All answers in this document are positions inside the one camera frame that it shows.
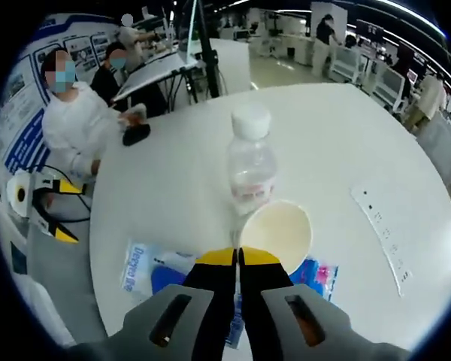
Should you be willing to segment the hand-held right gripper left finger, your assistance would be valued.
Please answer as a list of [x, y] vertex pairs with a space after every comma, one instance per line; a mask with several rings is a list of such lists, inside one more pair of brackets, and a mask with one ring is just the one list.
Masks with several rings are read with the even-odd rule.
[[127, 313], [124, 360], [221, 360], [235, 313], [233, 247], [200, 256], [181, 285], [170, 284]]

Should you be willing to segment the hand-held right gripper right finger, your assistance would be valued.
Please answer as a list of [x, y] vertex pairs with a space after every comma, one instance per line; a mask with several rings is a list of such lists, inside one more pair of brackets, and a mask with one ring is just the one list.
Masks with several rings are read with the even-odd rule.
[[342, 360], [350, 353], [348, 316], [304, 284], [291, 282], [271, 253], [238, 255], [241, 313], [254, 360]]

